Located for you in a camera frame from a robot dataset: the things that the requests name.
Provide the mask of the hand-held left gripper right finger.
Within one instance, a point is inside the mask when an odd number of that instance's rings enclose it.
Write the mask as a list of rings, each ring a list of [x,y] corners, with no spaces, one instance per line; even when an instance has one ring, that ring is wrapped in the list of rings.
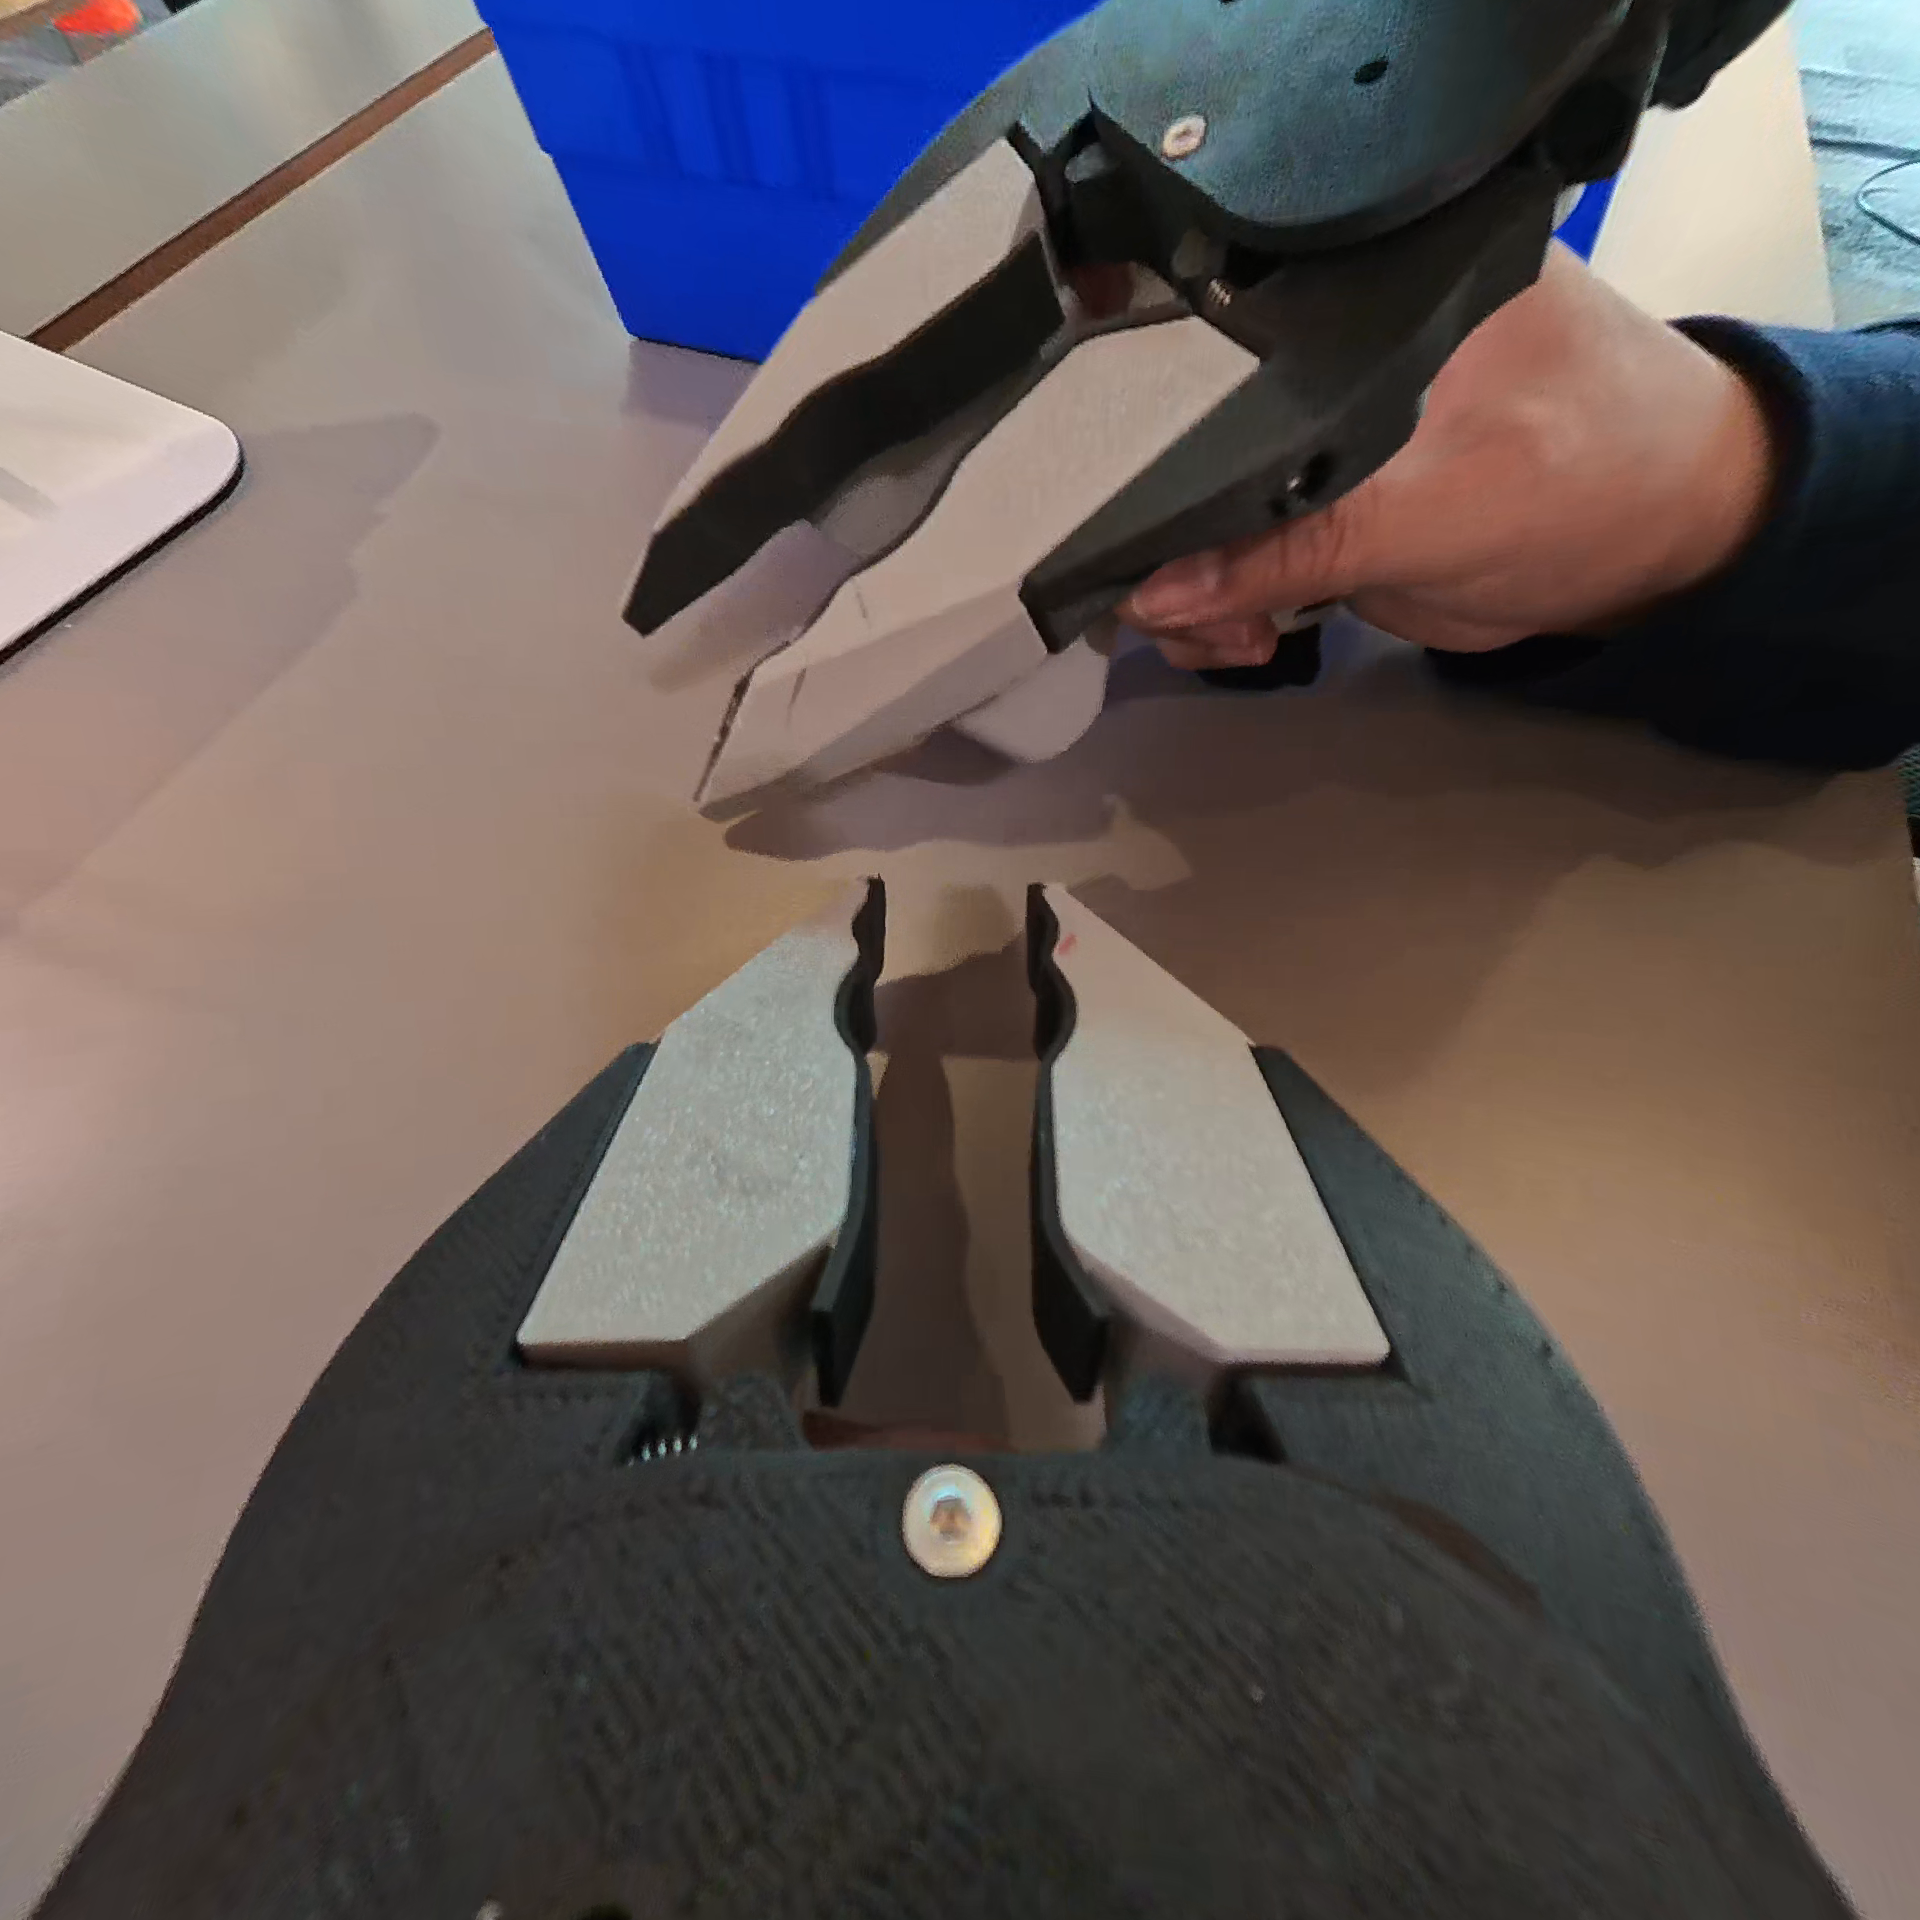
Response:
[[[1390,1342],[1256,1048],[1056,882],[1024,899],[1030,1311],[1074,1405],[1369,1377]]]

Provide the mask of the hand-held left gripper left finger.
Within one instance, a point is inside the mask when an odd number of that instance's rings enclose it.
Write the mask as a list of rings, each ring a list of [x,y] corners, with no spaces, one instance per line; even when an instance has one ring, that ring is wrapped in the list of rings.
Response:
[[[519,1323],[525,1363],[842,1399],[877,1274],[884,907],[853,882],[662,1032]]]

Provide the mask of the person's right hand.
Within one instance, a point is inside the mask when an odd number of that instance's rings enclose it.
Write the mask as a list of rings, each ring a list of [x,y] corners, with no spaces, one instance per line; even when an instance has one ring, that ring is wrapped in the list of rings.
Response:
[[[1735,368],[1550,246],[1383,470],[1320,513],[1164,566],[1120,623],[1186,671],[1258,666],[1285,618],[1320,607],[1442,654],[1601,633],[1733,560],[1775,470]]]

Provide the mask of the blue plastic bin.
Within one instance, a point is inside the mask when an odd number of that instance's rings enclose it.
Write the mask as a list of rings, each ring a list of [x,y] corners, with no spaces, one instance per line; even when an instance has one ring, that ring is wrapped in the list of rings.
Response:
[[[1065,256],[1266,347],[1295,262],[1543,158],[1609,175],[1646,6],[479,6],[638,339],[765,357],[884,198],[1007,141]],[[1254,321],[1245,319],[1254,301]]]

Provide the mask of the person's right forearm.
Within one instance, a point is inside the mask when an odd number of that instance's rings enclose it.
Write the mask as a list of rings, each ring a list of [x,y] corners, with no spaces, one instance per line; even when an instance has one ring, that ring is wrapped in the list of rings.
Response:
[[[1724,760],[1884,769],[1918,742],[1918,326],[1676,327],[1759,402],[1775,466],[1754,536],[1607,633],[1431,650],[1431,672]]]

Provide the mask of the white tilting document stand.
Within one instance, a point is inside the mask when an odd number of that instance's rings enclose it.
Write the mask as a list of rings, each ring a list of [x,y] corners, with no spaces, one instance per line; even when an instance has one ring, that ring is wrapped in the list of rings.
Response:
[[[1,337],[1,659],[64,623],[238,487],[226,424]]]

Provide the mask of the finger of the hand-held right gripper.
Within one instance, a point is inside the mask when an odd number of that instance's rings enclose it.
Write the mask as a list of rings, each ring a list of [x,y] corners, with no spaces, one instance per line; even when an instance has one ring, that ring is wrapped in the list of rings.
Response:
[[[1074,346],[1056,265],[1037,182],[989,145],[801,307],[662,506],[629,625],[657,633],[793,527],[846,567],[909,533]]]
[[[817,578],[820,603],[735,687],[694,806],[825,784],[941,729],[1015,765],[1066,753],[1103,705],[1113,623],[1070,615],[1052,654],[1024,582],[1254,370],[1200,319],[1070,347],[957,457],[909,533]]]

